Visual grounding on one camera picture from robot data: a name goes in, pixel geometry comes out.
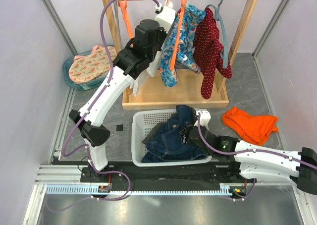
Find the blue denim skirt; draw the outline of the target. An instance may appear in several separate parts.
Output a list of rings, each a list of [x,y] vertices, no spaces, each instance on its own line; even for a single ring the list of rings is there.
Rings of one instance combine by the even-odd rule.
[[[198,146],[187,142],[189,124],[193,123],[190,107],[176,106],[176,113],[164,123],[161,135],[146,145],[142,163],[167,163],[203,160],[208,156]]]

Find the white garment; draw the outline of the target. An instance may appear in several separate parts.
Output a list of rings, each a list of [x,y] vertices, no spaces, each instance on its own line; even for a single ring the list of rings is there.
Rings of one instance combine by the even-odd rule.
[[[148,78],[154,77],[157,70],[157,66],[148,67],[146,70],[142,71],[141,74],[130,84],[130,89],[134,96],[137,96],[141,86],[147,81]]]

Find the blue floral garment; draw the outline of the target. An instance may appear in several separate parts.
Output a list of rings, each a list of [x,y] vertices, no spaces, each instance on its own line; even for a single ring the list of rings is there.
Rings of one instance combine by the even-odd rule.
[[[180,34],[178,46],[176,48],[176,64],[182,64],[190,71],[199,74],[201,69],[196,65],[193,58],[193,42],[196,29],[206,16],[206,12],[198,9],[190,3],[185,4],[184,16],[181,23],[179,23],[179,16],[176,16],[174,23],[167,35],[166,42],[162,48],[162,57],[160,60],[160,76],[163,85],[166,87],[173,87],[177,83],[176,69],[171,70],[172,55],[174,52],[174,45],[177,37],[178,26],[180,25]]]

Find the orange floral garment hanger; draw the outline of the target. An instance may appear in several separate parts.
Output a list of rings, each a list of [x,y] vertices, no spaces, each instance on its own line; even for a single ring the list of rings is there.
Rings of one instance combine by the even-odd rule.
[[[182,21],[184,18],[186,2],[187,2],[187,0],[181,0],[181,10],[180,10],[180,13],[178,14],[179,21],[178,21],[176,38],[175,38],[174,50],[173,50],[173,54],[172,54],[172,58],[171,58],[171,62],[170,62],[170,70],[171,71],[173,71],[175,68],[176,57],[177,57],[177,52],[178,52],[178,44],[179,44],[179,39],[180,39],[180,32],[181,32]]]

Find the orange plastic hanger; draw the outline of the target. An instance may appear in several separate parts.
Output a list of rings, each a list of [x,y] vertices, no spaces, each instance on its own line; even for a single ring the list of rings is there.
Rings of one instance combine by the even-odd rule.
[[[128,16],[128,12],[127,12],[127,0],[119,1],[118,2],[118,6],[119,6],[119,8],[121,10],[122,18],[123,18],[123,21],[125,23],[128,36],[131,39],[131,38],[134,37],[134,35],[133,35],[131,22],[130,22],[130,19],[129,19],[129,16]]]

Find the grey dotted garment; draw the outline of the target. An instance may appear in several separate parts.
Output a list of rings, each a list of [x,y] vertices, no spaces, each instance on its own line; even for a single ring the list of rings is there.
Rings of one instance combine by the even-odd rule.
[[[145,139],[142,141],[142,143],[147,144],[153,138],[157,137],[158,135],[161,135],[163,126],[164,126],[163,122],[160,122],[156,126],[154,126],[152,130],[148,133],[148,135],[145,137]]]

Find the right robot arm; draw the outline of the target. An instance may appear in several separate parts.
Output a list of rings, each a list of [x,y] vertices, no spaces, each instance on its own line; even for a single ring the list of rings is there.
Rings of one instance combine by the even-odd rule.
[[[222,162],[236,163],[227,169],[228,179],[242,178],[264,182],[290,182],[303,192],[317,193],[317,154],[304,147],[300,151],[285,151],[256,146],[230,136],[216,136],[207,125],[211,115],[207,110],[190,109],[194,125],[188,141],[208,156]]]

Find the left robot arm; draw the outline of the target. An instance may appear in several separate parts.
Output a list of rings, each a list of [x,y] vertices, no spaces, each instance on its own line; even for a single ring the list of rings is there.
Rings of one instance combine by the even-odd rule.
[[[109,175],[106,141],[110,131],[103,126],[104,118],[122,92],[154,61],[170,27],[160,20],[142,20],[92,98],[80,110],[69,113],[86,142],[90,164],[94,166],[91,175],[98,182],[107,180]]]

